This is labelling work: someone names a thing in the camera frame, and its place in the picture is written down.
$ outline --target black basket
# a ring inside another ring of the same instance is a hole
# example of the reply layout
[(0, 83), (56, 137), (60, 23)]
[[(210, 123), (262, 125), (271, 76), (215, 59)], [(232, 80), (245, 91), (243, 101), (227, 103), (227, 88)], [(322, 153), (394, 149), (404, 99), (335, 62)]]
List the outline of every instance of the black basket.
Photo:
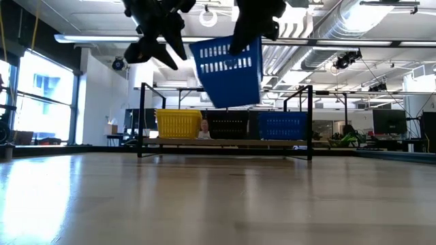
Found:
[(209, 123), (211, 138), (243, 140), (247, 137), (247, 111), (207, 111), (204, 115)]

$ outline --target blue basket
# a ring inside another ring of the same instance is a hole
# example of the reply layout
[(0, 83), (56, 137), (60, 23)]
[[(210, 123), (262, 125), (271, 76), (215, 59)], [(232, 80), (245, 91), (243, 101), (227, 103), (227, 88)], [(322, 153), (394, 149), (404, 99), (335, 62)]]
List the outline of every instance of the blue basket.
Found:
[(260, 102), (262, 40), (257, 38), (239, 55), (229, 54), (232, 36), (190, 44), (198, 77), (216, 108)]
[(259, 113), (260, 137), (264, 140), (305, 140), (306, 112)]

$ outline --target computer screen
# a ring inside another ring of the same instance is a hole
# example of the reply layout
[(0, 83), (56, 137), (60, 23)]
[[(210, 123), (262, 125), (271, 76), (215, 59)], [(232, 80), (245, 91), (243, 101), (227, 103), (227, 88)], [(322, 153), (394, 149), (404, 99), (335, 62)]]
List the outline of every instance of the computer screen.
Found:
[(406, 112), (403, 110), (373, 110), (375, 134), (407, 132)]

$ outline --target table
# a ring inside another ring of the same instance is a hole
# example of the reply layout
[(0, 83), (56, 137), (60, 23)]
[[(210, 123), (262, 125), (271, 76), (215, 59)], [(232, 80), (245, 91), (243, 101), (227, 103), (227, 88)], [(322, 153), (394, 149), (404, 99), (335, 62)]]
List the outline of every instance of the table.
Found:
[(117, 146), (115, 144), (115, 140), (118, 140), (118, 146), (121, 146), (121, 141), (123, 140), (124, 135), (123, 134), (116, 134), (116, 135), (107, 135), (107, 145), (108, 146)]

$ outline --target security camera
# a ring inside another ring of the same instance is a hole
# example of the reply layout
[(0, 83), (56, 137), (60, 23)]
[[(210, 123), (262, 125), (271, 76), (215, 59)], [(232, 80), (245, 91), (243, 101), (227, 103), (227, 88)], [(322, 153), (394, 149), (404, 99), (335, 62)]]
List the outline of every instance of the security camera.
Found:
[(127, 66), (127, 62), (121, 56), (115, 57), (115, 60), (112, 63), (112, 68), (115, 71), (124, 71), (127, 69)]

